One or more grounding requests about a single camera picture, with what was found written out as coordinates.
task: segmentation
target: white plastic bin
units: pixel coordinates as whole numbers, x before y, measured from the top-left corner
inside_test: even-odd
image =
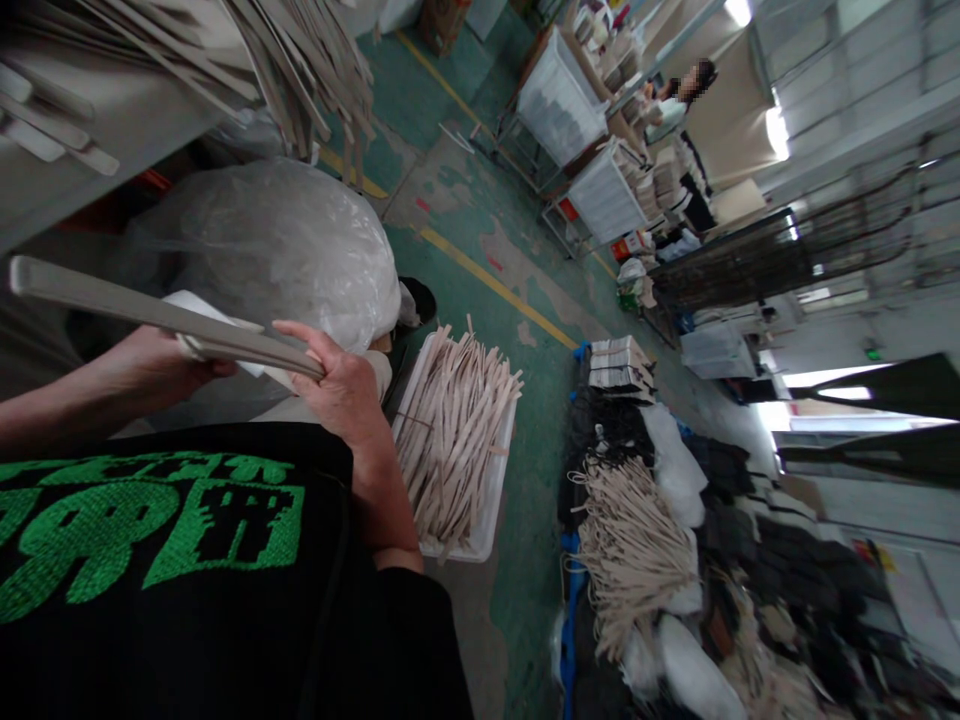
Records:
[[[755,378],[757,368],[743,336],[731,323],[698,328],[680,337],[682,362],[704,380]]]
[[[600,102],[554,28],[520,90],[520,120],[553,161],[564,167],[606,133],[606,109],[607,103]]]
[[[613,242],[628,232],[641,230],[647,218],[633,190],[613,159],[616,145],[611,143],[577,175],[567,197],[590,230],[590,247]]]
[[[417,356],[417,362],[413,366],[413,372],[410,375],[410,382],[403,393],[403,400],[400,401],[400,408],[397,411],[397,417],[393,421],[393,439],[400,436],[400,429],[403,427],[404,416],[410,407],[413,399],[414,388],[420,383],[423,375],[423,363],[427,357],[427,350],[433,343],[436,333],[430,333],[423,341],[423,347],[420,348],[420,354]],[[513,400],[504,410],[503,418],[500,420],[500,428],[497,430],[495,444],[504,450],[510,450],[510,439],[513,437],[513,421],[517,412],[517,401]],[[500,495],[503,493],[503,478],[507,474],[507,455],[490,455],[487,461],[487,467],[483,475],[483,501],[480,507],[480,515],[477,524],[470,531],[466,542],[461,540],[461,546],[450,551],[447,556],[450,560],[459,560],[461,562],[486,562],[493,552],[493,541],[497,533],[497,515],[500,513]],[[439,557],[443,552],[443,546],[435,542],[420,541],[420,552],[425,557]]]

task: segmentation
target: factory floor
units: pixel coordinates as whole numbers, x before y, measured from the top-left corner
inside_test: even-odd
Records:
[[[657,362],[660,398],[699,433],[753,454],[773,472],[756,411],[696,378],[615,298],[607,253],[566,259],[524,182],[450,139],[477,121],[494,128],[516,89],[533,33],[508,6],[487,42],[464,28],[437,59],[415,28],[360,41],[375,76],[379,136],[364,156],[364,190],[386,227],[400,275],[426,283],[438,319],[456,333],[469,313],[478,338],[499,346],[526,383],[499,515],[497,544],[482,565],[430,563],[453,598],[461,654],[478,718],[555,718],[549,637],[561,607],[556,496],[562,481],[572,350],[583,340],[632,334]],[[341,166],[334,152],[320,165]],[[429,328],[411,339],[411,353]]]

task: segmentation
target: stack of wooden strips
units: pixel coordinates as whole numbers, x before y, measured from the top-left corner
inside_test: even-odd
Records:
[[[236,108],[266,102],[298,158],[311,155],[315,133],[330,139],[324,113],[335,113],[344,128],[345,177],[352,153],[359,163],[361,136],[374,137],[373,74],[334,0],[28,0],[12,26],[162,67],[234,118]],[[29,78],[30,68],[14,70]]]
[[[114,175],[120,163],[81,127],[83,115],[68,115],[44,102],[45,88],[41,84],[36,91],[37,78],[11,65],[0,63],[0,134],[44,162],[70,155],[101,175]]]
[[[587,489],[587,501],[575,508],[586,510],[587,519],[574,559],[590,573],[597,655],[618,662],[631,630],[696,581],[690,539],[639,459],[612,466],[591,458],[570,479]]]
[[[510,374],[499,348],[489,351],[473,330],[459,342],[439,329],[423,352],[397,452],[421,540],[464,546],[478,523],[484,477],[503,413],[520,397],[522,371]]]

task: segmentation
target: person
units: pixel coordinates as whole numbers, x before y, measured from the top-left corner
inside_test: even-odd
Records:
[[[645,112],[648,118],[644,131],[647,144],[653,145],[676,130],[690,111],[690,106],[716,79],[716,66],[711,60],[702,58],[681,80],[673,78],[659,92],[653,83],[647,83],[644,86],[644,98],[650,108]]]
[[[18,716],[469,718],[374,370],[276,329],[316,423],[106,440],[236,371],[141,327],[0,404],[0,647]]]

